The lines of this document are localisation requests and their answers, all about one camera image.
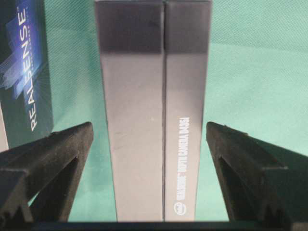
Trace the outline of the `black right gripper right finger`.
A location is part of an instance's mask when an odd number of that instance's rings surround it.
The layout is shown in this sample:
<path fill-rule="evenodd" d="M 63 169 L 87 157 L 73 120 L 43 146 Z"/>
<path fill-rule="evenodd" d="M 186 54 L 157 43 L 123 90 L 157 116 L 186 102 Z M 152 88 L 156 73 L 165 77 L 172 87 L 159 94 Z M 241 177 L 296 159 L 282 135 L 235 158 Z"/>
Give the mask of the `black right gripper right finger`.
<path fill-rule="evenodd" d="M 206 140 L 230 220 L 307 222 L 305 155 L 214 122 Z"/>

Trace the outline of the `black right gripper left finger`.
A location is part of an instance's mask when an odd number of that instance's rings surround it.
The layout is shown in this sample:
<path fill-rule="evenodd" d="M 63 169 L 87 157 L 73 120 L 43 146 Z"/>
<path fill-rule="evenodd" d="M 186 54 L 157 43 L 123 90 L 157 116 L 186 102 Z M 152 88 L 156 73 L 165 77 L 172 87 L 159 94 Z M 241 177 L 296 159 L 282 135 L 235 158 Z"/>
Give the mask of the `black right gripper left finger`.
<path fill-rule="evenodd" d="M 68 221 L 93 142 L 91 122 L 0 154 L 0 221 Z"/>

